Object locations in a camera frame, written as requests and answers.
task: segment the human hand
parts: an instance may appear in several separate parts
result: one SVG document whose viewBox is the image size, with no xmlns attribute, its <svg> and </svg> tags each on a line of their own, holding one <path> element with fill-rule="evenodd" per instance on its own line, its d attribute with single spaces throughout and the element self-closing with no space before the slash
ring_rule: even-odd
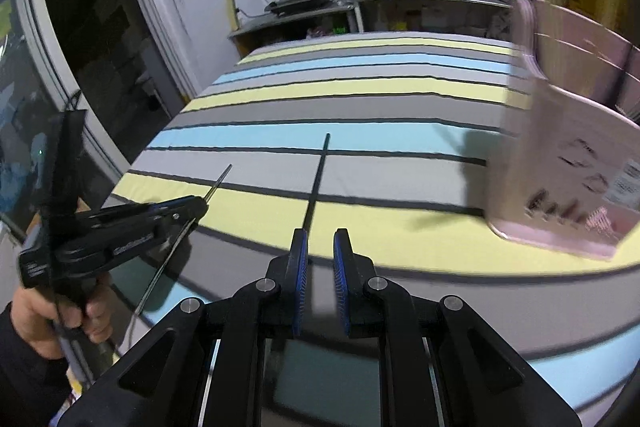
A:
<svg viewBox="0 0 640 427">
<path fill-rule="evenodd" d="M 68 298 L 58 296 L 60 315 L 65 326 L 82 326 L 84 333 L 95 344 L 107 340 L 113 333 L 111 313 L 115 295 L 110 283 L 111 276 L 108 273 L 98 276 L 97 285 L 87 299 L 84 315 Z M 61 359 L 62 348 L 49 324 L 50 320 L 58 321 L 53 292 L 43 288 L 18 288 L 15 291 L 11 307 L 11 322 L 15 331 L 44 359 Z"/>
</svg>

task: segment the doorway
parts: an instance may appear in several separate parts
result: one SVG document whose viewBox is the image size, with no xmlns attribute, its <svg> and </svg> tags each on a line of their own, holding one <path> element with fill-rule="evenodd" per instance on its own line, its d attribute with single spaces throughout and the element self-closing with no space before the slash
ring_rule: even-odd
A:
<svg viewBox="0 0 640 427">
<path fill-rule="evenodd" d="M 137 0 L 45 0 L 88 105 L 130 164 L 184 107 Z"/>
</svg>

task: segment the metal bolt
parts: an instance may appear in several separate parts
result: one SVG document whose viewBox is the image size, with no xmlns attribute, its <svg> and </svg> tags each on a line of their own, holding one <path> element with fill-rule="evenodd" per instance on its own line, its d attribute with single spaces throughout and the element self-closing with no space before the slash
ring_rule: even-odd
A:
<svg viewBox="0 0 640 427">
<path fill-rule="evenodd" d="M 457 312 L 462 309 L 462 299 L 455 295 L 449 295 L 449 297 L 444 299 L 444 306 L 451 311 Z"/>
<path fill-rule="evenodd" d="M 260 279 L 255 283 L 255 287 L 261 292 L 270 292 L 276 287 L 276 282 L 273 279 Z"/>
<path fill-rule="evenodd" d="M 200 301 L 189 297 L 180 303 L 180 309 L 185 313 L 193 313 L 200 307 Z"/>
<path fill-rule="evenodd" d="M 372 277 L 367 281 L 367 284 L 372 290 L 383 290 L 388 283 L 383 277 Z"/>
</svg>

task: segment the label on container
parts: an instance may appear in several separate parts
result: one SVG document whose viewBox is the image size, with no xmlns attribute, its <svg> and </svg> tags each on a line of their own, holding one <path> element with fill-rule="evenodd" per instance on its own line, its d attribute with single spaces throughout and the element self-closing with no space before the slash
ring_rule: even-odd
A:
<svg viewBox="0 0 640 427">
<path fill-rule="evenodd" d="M 638 210 L 640 206 L 640 164 L 627 160 L 603 198 L 611 203 Z"/>
</svg>

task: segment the pink container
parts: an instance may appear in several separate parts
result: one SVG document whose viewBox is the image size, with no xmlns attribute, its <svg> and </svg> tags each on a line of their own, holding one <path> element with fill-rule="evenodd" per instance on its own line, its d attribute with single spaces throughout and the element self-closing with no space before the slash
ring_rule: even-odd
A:
<svg viewBox="0 0 640 427">
<path fill-rule="evenodd" d="M 610 85 L 619 69 L 595 50 L 555 38 L 538 17 L 538 33 L 546 36 L 536 39 L 540 67 L 534 21 L 536 11 L 550 7 L 512 4 L 518 51 L 500 145 L 488 162 L 486 220 L 505 239 L 610 259 L 640 221 L 640 127 L 588 96 L 606 91 L 601 84 Z M 563 24 L 571 23 L 569 14 Z M 624 56 L 624 39 L 602 26 L 604 36 L 590 31 L 610 55 Z"/>
</svg>

